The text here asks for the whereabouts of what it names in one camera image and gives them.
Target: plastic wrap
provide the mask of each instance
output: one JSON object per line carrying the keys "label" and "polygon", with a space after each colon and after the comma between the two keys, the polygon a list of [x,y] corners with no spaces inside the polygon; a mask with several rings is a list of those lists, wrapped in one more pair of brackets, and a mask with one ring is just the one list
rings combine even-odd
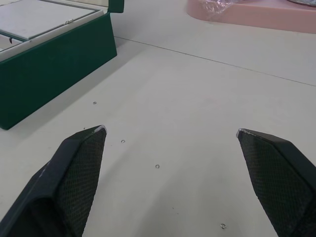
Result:
{"label": "plastic wrap", "polygon": [[199,0],[207,14],[208,20],[218,18],[228,7],[239,1],[240,0]]}

